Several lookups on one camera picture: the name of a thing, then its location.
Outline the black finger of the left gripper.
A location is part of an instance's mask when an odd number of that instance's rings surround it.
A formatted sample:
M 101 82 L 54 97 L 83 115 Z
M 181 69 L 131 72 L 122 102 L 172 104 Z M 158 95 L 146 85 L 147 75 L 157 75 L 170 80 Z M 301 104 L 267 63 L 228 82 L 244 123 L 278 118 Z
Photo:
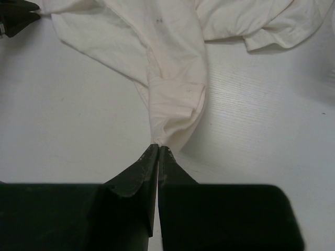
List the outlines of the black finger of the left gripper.
M 29 1 L 22 1 L 22 0 L 1 1 L 1 13 L 34 12 L 39 9 L 40 7 L 37 4 Z

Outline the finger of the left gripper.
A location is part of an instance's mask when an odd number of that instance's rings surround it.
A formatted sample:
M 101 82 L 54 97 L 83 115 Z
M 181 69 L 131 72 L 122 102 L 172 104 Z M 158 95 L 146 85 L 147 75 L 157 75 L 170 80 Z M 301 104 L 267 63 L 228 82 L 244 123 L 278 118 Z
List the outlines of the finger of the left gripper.
M 1 38 L 14 37 L 31 23 L 40 19 L 40 16 L 33 12 L 3 14 L 1 13 Z

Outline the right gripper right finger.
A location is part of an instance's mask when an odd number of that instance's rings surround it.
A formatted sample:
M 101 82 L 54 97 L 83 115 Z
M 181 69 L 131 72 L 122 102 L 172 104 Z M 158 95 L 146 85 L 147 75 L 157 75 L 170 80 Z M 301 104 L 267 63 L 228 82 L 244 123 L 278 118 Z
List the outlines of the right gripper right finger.
M 264 184 L 200 184 L 160 148 L 158 207 L 164 250 L 304 250 L 291 203 Z

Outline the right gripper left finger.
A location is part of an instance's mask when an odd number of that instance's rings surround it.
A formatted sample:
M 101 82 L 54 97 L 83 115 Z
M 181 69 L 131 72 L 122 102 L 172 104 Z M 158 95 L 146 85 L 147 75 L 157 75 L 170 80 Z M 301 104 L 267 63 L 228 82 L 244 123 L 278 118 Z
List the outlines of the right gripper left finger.
M 1 184 L 1 250 L 147 250 L 158 153 L 103 184 Z

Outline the white t shirt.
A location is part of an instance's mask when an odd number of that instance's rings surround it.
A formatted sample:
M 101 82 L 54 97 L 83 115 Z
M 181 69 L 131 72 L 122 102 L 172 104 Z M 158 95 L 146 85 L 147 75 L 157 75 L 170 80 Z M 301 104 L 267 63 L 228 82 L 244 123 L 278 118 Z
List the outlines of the white t shirt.
M 151 140 L 178 151 L 204 110 L 205 42 L 242 37 L 248 51 L 292 48 L 322 24 L 332 1 L 42 1 L 58 38 L 132 79 Z

